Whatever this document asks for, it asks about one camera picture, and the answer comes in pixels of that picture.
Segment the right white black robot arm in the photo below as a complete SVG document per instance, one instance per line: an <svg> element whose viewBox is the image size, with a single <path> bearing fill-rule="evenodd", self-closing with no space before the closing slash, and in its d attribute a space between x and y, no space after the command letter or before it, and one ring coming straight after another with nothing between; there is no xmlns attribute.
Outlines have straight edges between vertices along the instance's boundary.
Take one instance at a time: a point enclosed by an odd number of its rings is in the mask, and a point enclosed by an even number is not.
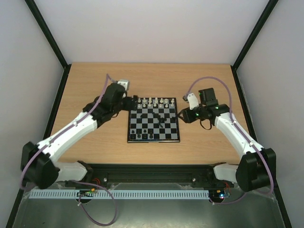
<svg viewBox="0 0 304 228"><path fill-rule="evenodd" d="M228 139L240 157L239 165L221 163L207 174L208 183L218 186L222 181L237 183L244 192L269 186L274 188L276 154L253 139L236 120L231 105L219 104L213 88L199 91L199 97L187 93L183 99L188 108L179 112L180 119L190 124L209 120Z"/></svg>

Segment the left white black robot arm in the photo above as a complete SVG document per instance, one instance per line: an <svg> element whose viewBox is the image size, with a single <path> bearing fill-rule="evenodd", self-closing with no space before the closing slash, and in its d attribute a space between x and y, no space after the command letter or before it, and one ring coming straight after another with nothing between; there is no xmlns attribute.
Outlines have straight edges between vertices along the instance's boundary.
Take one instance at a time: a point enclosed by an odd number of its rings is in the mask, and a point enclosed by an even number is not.
<svg viewBox="0 0 304 228"><path fill-rule="evenodd" d="M58 181L81 181L89 167L83 162L63 163L59 158L76 142L110 121L121 110L137 107L137 96L127 96L130 82L119 80L103 88L102 94L88 103L78 116L54 135L37 144L23 146L21 179L27 179L40 189Z"/></svg>

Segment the black grey chess board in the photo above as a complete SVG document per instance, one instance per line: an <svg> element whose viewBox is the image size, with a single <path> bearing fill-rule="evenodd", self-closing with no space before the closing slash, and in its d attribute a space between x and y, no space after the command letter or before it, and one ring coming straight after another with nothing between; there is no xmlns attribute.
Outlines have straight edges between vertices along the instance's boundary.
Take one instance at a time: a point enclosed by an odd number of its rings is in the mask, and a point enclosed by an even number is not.
<svg viewBox="0 0 304 228"><path fill-rule="evenodd" d="M128 116L128 143L179 143L180 132L175 97L139 97L137 110Z"/></svg>

